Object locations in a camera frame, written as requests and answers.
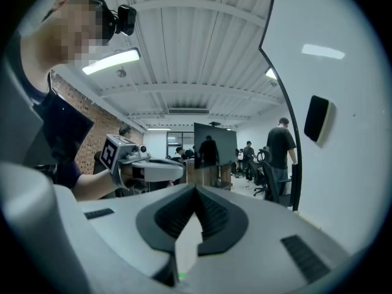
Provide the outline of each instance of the brick wall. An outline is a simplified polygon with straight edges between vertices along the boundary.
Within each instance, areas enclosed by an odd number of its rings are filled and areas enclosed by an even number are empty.
[[[52,72],[52,87],[74,108],[94,122],[92,129],[81,145],[76,156],[79,169],[84,174],[92,174],[94,170],[94,155],[104,147],[106,134],[118,134],[118,130],[124,125],[115,116],[94,104],[86,96],[82,95],[60,75]],[[135,143],[143,143],[143,134],[132,128],[131,138]]]

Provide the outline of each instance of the ear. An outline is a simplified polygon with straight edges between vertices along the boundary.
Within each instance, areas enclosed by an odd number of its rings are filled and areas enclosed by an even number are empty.
[[[57,11],[68,1],[69,0],[56,0],[55,3],[53,4],[53,7],[51,7],[52,11]]]

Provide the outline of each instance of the fluorescent light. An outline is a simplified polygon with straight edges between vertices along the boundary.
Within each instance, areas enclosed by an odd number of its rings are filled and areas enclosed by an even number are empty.
[[[302,53],[313,56],[326,56],[327,58],[333,59],[343,59],[345,56],[345,53],[339,50],[321,47],[317,45],[309,45],[308,43],[306,43],[302,48]]]
[[[272,71],[272,68],[269,68],[269,69],[267,70],[267,72],[265,72],[265,75],[276,80],[276,76],[275,76],[274,71]]]
[[[90,75],[99,70],[106,69],[107,67],[116,66],[118,64],[122,64],[125,62],[136,61],[139,59],[140,59],[140,54],[138,48],[132,48],[130,50],[116,53],[113,56],[109,56],[107,58],[94,62],[89,66],[82,68],[82,71],[85,74]]]
[[[171,130],[171,129],[147,129],[147,130]]]

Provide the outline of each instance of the ceiling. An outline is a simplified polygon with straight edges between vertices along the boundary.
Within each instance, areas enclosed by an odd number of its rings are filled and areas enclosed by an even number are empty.
[[[55,71],[82,94],[137,129],[218,121],[238,127],[284,103],[258,51],[271,0],[106,0],[137,10],[135,32]],[[21,26],[38,27],[54,0],[40,0]],[[116,50],[137,47],[141,59],[91,75],[81,68]],[[116,71],[126,71],[119,78]],[[208,115],[168,115],[171,108],[205,108]]]

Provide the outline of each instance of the white wall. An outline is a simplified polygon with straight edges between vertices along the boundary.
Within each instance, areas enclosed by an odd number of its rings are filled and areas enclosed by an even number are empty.
[[[288,112],[286,104],[274,107],[273,109],[262,114],[259,118],[255,118],[252,121],[237,128],[237,148],[245,148],[246,142],[250,140],[252,147],[255,149],[255,153],[258,153],[260,148],[267,145],[268,133],[270,130],[277,126],[280,118],[287,118],[290,121],[288,129],[292,134],[294,140],[293,124]],[[291,172],[291,166],[293,164],[290,156],[287,156],[288,172]]]
[[[305,44],[341,59],[302,53]],[[299,212],[351,254],[371,243],[391,201],[391,70],[375,32],[352,0],[275,0],[262,45],[299,126]],[[336,116],[323,147],[304,134],[312,95]]]
[[[147,151],[151,153],[154,158],[164,159],[166,157],[166,131],[147,131],[144,134],[143,143],[147,147]]]

